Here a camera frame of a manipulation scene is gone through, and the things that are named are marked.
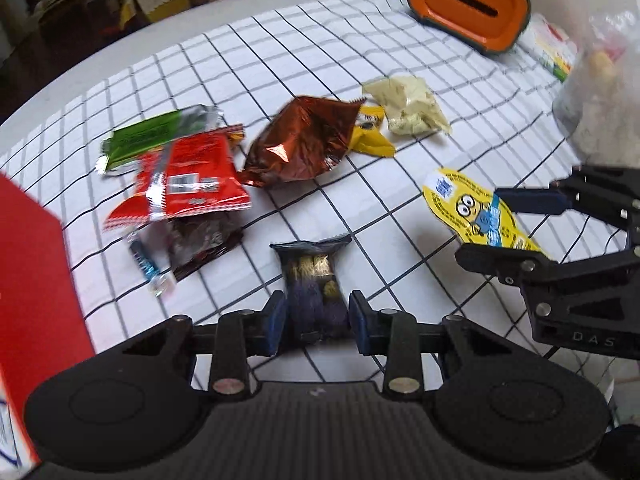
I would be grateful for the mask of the black sesame snack packet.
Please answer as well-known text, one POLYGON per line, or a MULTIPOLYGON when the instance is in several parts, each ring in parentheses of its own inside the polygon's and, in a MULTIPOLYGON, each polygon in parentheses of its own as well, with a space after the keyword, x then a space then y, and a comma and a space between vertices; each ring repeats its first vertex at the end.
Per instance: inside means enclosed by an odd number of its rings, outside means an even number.
POLYGON ((349 334, 346 302, 333 269, 334 256, 349 245, 348 234, 312 242, 271 244, 279 257, 292 336, 301 344, 349 334))

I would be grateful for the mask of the dark brown snack packet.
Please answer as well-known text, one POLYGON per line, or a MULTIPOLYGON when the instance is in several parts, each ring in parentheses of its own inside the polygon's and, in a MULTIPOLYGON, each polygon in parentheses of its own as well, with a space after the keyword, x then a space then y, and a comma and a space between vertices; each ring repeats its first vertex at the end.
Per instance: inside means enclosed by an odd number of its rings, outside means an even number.
POLYGON ((171 273, 180 282, 230 252, 242 238, 242 230, 225 212, 171 219, 167 237, 171 273))

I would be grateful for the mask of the yellow small snack packet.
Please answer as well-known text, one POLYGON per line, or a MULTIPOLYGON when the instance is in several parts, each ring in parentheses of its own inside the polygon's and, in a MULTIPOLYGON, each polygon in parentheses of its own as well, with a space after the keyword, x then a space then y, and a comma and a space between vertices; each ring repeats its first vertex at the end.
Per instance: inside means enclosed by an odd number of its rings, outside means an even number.
POLYGON ((384 118, 385 112, 382 106, 363 105, 360 107, 352 129, 349 151, 374 157, 394 157, 396 154, 395 145, 381 133, 384 118))

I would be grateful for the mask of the white checkered tablecloth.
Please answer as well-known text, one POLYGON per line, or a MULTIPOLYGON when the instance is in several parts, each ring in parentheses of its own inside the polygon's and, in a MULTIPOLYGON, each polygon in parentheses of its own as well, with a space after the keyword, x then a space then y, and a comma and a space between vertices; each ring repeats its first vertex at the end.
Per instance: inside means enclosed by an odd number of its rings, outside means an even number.
POLYGON ((343 292, 360 290, 373 307, 398 308, 421 322, 461 314, 543 354, 518 291, 457 266, 458 240, 428 209, 421 188, 440 167, 490 189, 564 177, 576 156, 551 114, 559 86, 521 50, 485 58, 418 24, 405 0, 313 1, 201 29, 110 78, 92 78, 84 93, 41 114, 3 150, 1 169, 61 219, 98 350, 174 314, 209 323, 257 308, 283 285, 274 244, 348 234, 334 263, 343 292), (214 103, 253 140, 293 96, 352 101, 365 81, 395 75, 425 80, 450 133, 399 139, 392 158, 350 154, 308 182, 252 188, 252 206, 240 214, 241 245, 170 294, 155 296, 122 234, 103 229, 134 190, 130 177, 102 178, 94 168, 113 129, 214 103))

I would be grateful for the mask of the yellow minion snack packet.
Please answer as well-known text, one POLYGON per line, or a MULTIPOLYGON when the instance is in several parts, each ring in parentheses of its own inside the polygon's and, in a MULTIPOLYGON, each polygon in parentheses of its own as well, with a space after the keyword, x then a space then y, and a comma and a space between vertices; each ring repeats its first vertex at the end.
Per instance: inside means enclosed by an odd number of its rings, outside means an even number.
POLYGON ((506 204, 462 172, 436 169, 422 190, 430 211, 463 243, 542 252, 518 227, 506 204))

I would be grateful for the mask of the brown foil snack bag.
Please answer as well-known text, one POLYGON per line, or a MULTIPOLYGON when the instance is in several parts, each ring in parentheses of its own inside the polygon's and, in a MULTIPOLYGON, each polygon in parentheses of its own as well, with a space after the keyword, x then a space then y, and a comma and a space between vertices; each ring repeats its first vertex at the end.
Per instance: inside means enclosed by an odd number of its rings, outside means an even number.
POLYGON ((269 188, 332 170, 348 152, 363 103, 296 96, 254 139, 240 181, 269 188))

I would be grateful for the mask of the red cardboard box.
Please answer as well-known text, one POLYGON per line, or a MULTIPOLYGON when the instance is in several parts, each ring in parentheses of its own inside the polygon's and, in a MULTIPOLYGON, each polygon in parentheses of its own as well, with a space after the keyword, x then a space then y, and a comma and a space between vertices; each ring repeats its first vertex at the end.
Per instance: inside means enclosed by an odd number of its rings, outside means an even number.
POLYGON ((28 396, 89 356, 61 221, 1 178, 1 475, 39 462, 26 432, 28 396))

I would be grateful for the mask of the cream snack packet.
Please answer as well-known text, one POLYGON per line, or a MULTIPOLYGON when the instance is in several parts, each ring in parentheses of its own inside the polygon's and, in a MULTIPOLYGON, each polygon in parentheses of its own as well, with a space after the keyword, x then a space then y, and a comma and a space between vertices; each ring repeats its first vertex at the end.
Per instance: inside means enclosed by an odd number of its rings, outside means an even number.
POLYGON ((449 120, 421 77, 393 76, 366 82, 361 87, 385 110, 387 125, 396 136, 434 132, 451 133, 449 120))

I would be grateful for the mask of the green silver snack bar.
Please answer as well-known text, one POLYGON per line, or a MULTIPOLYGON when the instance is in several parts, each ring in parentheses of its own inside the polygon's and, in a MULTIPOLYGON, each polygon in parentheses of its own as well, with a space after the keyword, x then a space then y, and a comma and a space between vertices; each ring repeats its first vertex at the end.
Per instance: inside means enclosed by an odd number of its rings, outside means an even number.
POLYGON ((96 172, 100 176, 114 174, 118 167, 128 165, 153 148, 182 136, 216 129, 221 118, 216 105, 196 104, 116 129, 101 144, 96 172))

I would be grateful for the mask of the blue wrapped candy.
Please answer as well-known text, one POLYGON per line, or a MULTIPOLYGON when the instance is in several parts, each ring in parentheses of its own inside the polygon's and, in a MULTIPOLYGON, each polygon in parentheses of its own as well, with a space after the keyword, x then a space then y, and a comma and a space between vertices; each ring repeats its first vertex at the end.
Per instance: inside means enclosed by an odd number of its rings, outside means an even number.
POLYGON ((125 235, 125 240, 130 254, 134 257, 134 261, 137 263, 154 296, 160 297, 169 294, 175 287, 174 278, 170 272, 164 273, 160 270, 160 267, 146 249, 138 232, 128 232, 125 235))

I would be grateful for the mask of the orange tissue box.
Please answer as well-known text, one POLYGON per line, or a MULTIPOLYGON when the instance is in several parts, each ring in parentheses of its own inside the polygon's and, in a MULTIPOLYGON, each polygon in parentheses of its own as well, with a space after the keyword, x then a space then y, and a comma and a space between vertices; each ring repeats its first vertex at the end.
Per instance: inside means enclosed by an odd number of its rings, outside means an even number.
POLYGON ((510 50, 530 19, 529 0, 408 0, 412 14, 484 54, 510 50))

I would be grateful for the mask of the clear plastic bag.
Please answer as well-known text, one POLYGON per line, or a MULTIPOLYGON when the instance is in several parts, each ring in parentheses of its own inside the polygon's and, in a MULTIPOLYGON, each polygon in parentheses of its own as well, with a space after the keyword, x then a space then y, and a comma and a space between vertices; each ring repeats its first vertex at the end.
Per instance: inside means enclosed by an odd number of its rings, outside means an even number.
POLYGON ((590 16, 552 113, 582 162, 639 167, 638 13, 590 16))

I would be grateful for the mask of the colourful flat packet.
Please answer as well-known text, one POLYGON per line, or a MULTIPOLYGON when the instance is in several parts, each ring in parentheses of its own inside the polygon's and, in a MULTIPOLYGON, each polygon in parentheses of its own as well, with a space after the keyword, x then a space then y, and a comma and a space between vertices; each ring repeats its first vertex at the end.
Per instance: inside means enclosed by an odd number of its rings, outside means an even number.
POLYGON ((544 66, 553 76, 564 81, 577 56, 577 46, 562 28, 534 13, 516 44, 544 66))

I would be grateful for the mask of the red snack bag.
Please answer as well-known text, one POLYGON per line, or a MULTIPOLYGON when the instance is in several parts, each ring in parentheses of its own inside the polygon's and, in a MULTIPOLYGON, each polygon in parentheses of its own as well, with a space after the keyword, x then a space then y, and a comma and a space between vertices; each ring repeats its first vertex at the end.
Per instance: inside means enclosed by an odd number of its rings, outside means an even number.
POLYGON ((103 222, 106 230, 160 220, 250 208, 231 145, 244 139, 240 124, 183 136, 138 157, 132 195, 103 222))

